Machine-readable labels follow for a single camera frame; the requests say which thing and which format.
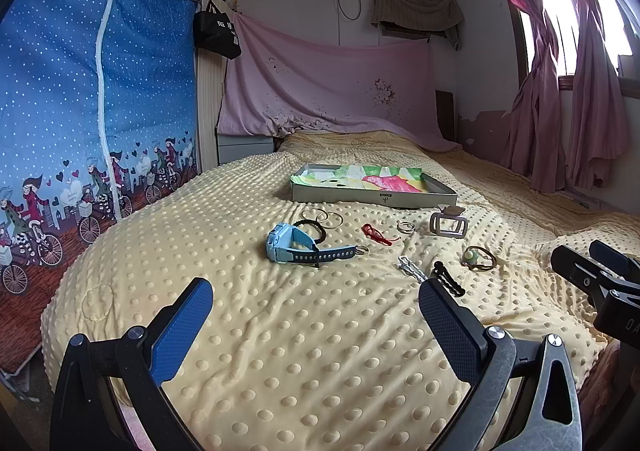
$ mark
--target gray drawer cabinet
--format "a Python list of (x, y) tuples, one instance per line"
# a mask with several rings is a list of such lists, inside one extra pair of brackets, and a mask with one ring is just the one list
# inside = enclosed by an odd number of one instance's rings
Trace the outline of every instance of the gray drawer cabinet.
[(218, 136), (218, 160), (226, 164), (233, 160), (273, 153), (273, 138), (265, 136)]

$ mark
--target metal bolt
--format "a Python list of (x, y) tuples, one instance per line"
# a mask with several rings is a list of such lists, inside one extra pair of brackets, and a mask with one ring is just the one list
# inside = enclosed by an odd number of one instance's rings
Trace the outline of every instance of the metal bolt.
[(140, 339), (145, 333), (145, 329), (142, 326), (134, 326), (127, 332), (129, 339)]
[(80, 346), (84, 342), (84, 336), (82, 334), (76, 334), (69, 339), (71, 346)]
[(549, 334), (546, 337), (546, 340), (549, 341), (549, 344), (553, 346), (560, 346), (562, 344), (562, 338), (556, 334)]
[(490, 326), (486, 331), (488, 332), (489, 337), (492, 337), (493, 339), (504, 338), (504, 330), (499, 326)]

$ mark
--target red string bracelet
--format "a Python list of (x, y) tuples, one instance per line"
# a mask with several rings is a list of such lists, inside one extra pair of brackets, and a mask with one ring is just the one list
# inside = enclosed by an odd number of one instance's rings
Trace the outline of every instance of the red string bracelet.
[(364, 224), (362, 226), (362, 232), (370, 237), (373, 241), (377, 241), (378, 243), (382, 243), (384, 245), (391, 245), (393, 241), (398, 241), (400, 239), (400, 237), (398, 237), (394, 240), (387, 240), (385, 237), (383, 237), (382, 233), (371, 224)]

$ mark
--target blue wardrobe cover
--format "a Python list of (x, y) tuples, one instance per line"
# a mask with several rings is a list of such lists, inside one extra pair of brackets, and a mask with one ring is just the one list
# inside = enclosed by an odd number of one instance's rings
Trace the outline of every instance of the blue wardrobe cover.
[(0, 23), (2, 370), (88, 244), (195, 175), (195, 7), (15, 0)]

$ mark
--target yellow bedspread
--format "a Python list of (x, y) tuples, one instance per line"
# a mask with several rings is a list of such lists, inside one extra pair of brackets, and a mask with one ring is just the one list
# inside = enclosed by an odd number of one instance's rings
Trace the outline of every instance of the yellow bedspread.
[[(289, 175), (311, 162), (423, 168), (458, 192), (468, 234), (465, 240), (428, 234), (433, 210), (324, 205), (345, 220), (329, 231), (325, 246), (360, 243), (370, 253), (320, 269), (271, 263), (264, 248), (270, 229), (300, 219), (311, 206), (289, 200)], [(397, 221), (418, 229), (392, 247), (361, 231), (370, 223), (393, 238)], [(591, 326), (583, 295), (551, 272), (549, 258), (561, 243), (586, 252), (595, 238), (640, 254), (638, 219), (586, 213), (569, 200), (540, 196), (519, 177), (463, 152), (430, 158), (385, 132), (297, 134), (276, 154), (195, 178), (87, 249), (42, 316), (47, 374), (55, 384), (74, 333), (119, 337), (149, 323), (199, 275), (214, 287), (214, 307), (176, 378), (163, 387), (206, 449), (426, 449), (468, 386), (420, 315), (418, 284), (398, 271), (398, 256), (427, 271), (443, 261), (468, 291), (459, 301), (484, 324), (518, 338), (561, 335), (580, 386), (606, 339)], [(498, 268), (461, 267), (466, 245), (489, 248)], [(497, 437), (513, 393), (509, 387), (484, 449)]]

